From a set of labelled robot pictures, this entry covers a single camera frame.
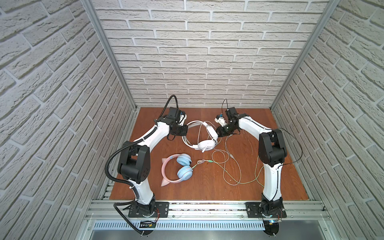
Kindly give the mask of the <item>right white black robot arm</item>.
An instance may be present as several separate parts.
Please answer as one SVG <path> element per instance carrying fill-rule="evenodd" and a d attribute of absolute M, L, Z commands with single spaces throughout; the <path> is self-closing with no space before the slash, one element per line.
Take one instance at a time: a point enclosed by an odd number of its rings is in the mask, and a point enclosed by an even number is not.
<path fill-rule="evenodd" d="M 223 114 L 217 115 L 215 122 L 220 124 L 216 129 L 219 137 L 229 136 L 235 130 L 244 130 L 259 141 L 258 157 L 265 170 L 260 210 L 265 217 L 274 215 L 276 210 L 283 208 L 281 168 L 288 151 L 282 131 L 268 128 L 247 114 L 238 114 L 234 107 L 226 109 L 226 117 Z"/>

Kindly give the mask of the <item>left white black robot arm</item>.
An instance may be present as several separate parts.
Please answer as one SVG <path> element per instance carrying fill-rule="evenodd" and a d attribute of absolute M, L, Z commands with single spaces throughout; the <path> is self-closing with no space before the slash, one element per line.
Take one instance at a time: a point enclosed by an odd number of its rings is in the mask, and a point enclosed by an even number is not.
<path fill-rule="evenodd" d="M 144 216 L 155 212 L 155 195 L 150 188 L 148 176 L 151 170 L 150 153 L 169 135 L 185 136 L 188 127 L 184 124 L 187 115 L 177 108 L 170 108 L 167 115 L 155 120 L 154 126 L 133 142 L 126 141 L 119 158 L 118 174 L 135 194 L 135 204 Z"/>

